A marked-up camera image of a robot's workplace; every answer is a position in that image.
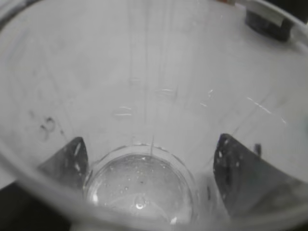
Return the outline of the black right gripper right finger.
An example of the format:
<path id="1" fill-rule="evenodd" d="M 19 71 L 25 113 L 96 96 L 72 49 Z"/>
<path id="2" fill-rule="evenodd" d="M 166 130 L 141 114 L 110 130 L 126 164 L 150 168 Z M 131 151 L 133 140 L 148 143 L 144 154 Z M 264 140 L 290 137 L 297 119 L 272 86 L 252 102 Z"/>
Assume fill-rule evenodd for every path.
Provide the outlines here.
<path id="1" fill-rule="evenodd" d="M 308 184 L 277 169 L 232 135 L 222 133 L 214 153 L 213 173 L 231 217 L 277 212 L 308 202 Z"/>

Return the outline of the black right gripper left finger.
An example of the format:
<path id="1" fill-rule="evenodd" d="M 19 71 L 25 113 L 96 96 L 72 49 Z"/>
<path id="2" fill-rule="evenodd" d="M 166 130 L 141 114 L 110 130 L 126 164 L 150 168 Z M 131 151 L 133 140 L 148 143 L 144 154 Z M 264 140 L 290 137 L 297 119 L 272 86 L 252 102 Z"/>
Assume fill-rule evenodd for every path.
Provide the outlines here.
<path id="1" fill-rule="evenodd" d="M 81 190 L 89 168 L 86 145 L 82 137 L 75 137 L 39 166 L 40 172 L 54 181 Z"/>

